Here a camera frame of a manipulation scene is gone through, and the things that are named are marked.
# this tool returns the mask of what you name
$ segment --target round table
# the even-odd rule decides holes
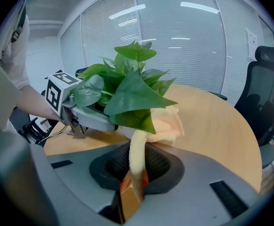
[[[257,192],[262,178],[262,162],[257,140],[242,115],[229,103],[209,92],[172,85],[166,98],[178,102],[179,117],[185,136],[172,144],[184,150],[208,156],[248,182]],[[64,125],[58,123],[52,133]],[[128,139],[119,131],[101,132],[88,129],[83,139],[66,133],[49,138],[44,146],[47,155],[95,149]]]

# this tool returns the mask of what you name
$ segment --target black and white marker cube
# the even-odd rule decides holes
[[[67,99],[71,90],[81,81],[82,80],[65,72],[55,73],[48,76],[46,100],[58,116],[61,114],[61,104]]]

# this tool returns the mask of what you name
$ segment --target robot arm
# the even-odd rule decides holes
[[[114,131],[114,125],[109,117],[96,109],[78,107],[74,102],[71,90],[78,86],[82,80],[68,73],[55,73],[48,76],[48,85],[45,98],[53,111],[62,119],[66,125],[70,125],[76,137],[84,137],[86,129],[92,128],[100,131]]]

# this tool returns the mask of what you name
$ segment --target white sleeve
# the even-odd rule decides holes
[[[25,67],[29,33],[29,20],[26,15],[22,32],[18,39],[11,43],[10,48],[8,48],[11,49],[10,58],[3,66],[8,77],[18,89],[30,84]]]

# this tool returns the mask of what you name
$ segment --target cable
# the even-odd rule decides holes
[[[42,142],[43,140],[46,140],[46,139],[48,139],[48,138],[50,138],[50,137],[53,137],[53,136],[56,136],[56,135],[59,135],[59,134],[61,134],[62,132],[64,132],[64,130],[67,128],[67,125],[66,126],[64,126],[64,128],[63,129],[61,129],[59,132],[56,132],[56,133],[54,133],[53,135],[50,135],[50,136],[48,136],[48,137],[46,137],[46,138],[44,138],[44,139],[42,139],[40,142]]]

